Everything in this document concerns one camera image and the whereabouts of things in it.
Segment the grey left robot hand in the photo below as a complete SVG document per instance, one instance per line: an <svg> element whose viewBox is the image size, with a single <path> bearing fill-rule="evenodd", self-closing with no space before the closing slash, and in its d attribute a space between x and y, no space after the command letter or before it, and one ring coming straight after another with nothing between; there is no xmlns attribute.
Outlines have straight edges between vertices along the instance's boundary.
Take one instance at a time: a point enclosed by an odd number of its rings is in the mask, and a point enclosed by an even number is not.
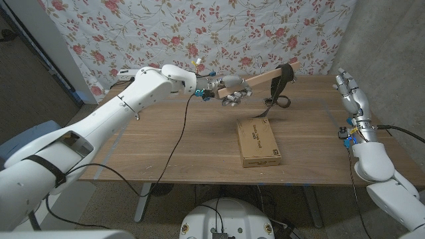
<svg viewBox="0 0 425 239"><path fill-rule="evenodd" d="M218 91L223 88L239 87L239 90L233 90L228 95L220 97ZM213 78L209 80L209 90L212 91L214 97L222 101L222 106L237 106L243 98L252 95L252 89L248 83L239 75L226 75L221 78Z"/></svg>

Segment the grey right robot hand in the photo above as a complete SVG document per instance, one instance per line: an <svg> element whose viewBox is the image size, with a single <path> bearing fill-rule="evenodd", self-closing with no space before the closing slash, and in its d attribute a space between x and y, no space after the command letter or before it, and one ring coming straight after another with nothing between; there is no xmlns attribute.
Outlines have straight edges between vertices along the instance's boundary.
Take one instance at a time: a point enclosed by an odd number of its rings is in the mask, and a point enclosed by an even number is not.
<svg viewBox="0 0 425 239"><path fill-rule="evenodd" d="M338 68L338 72L333 87L340 93L345 109L356 121L371 121L370 104L364 91L346 70Z"/></svg>

